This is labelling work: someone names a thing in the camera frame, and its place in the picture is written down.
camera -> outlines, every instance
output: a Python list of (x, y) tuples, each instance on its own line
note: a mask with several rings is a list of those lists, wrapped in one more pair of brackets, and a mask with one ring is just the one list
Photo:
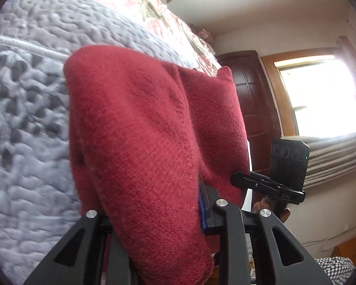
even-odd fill
[(269, 177), (296, 191), (302, 191), (309, 155), (310, 147), (302, 141), (272, 140)]

metal screw head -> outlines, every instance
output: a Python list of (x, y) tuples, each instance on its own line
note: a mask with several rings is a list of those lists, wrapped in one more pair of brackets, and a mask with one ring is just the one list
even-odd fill
[(216, 201), (216, 204), (219, 206), (219, 207), (225, 207), (226, 205), (228, 205), (228, 201), (226, 201), (225, 199), (218, 199)]
[(95, 210), (89, 210), (86, 213), (86, 216), (90, 219), (90, 218), (94, 218), (98, 215), (98, 213)]
[(272, 212), (268, 209), (262, 209), (260, 211), (260, 214), (263, 216), (263, 217), (269, 217), (272, 215)]

black bracket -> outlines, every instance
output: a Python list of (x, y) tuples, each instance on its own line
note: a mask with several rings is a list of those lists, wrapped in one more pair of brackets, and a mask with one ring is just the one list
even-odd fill
[[(323, 269), (268, 209), (257, 214), (221, 199), (200, 179), (203, 233), (220, 235), (219, 285), (250, 285), (249, 233), (258, 285), (332, 285)], [(88, 211), (54, 246), (24, 285), (137, 285), (137, 272), (105, 215)]]
[(250, 175), (235, 172), (231, 176), (231, 184), (237, 188), (250, 188), (269, 196), (274, 201), (284, 201), (291, 204), (300, 204), (306, 197), (305, 191), (297, 191), (267, 176), (251, 171)]
[(215, 188), (202, 181), (200, 185), (203, 232), (220, 235), (219, 285), (251, 283), (246, 233), (251, 237), (257, 285), (332, 285), (323, 269), (270, 210), (240, 210), (221, 199)]

dark brown door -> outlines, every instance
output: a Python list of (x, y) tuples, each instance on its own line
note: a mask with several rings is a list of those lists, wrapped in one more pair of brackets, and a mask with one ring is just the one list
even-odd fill
[(234, 76), (251, 147), (253, 171), (268, 175), (271, 142), (274, 138), (280, 138), (281, 128), (257, 52), (231, 52), (220, 55), (217, 59), (222, 66), (228, 66)]

black and white checkered cloth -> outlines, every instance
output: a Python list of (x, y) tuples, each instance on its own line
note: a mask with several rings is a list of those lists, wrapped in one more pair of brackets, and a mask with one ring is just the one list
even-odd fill
[(327, 273), (334, 285), (343, 285), (355, 269), (352, 261), (345, 257), (318, 258), (315, 261)]

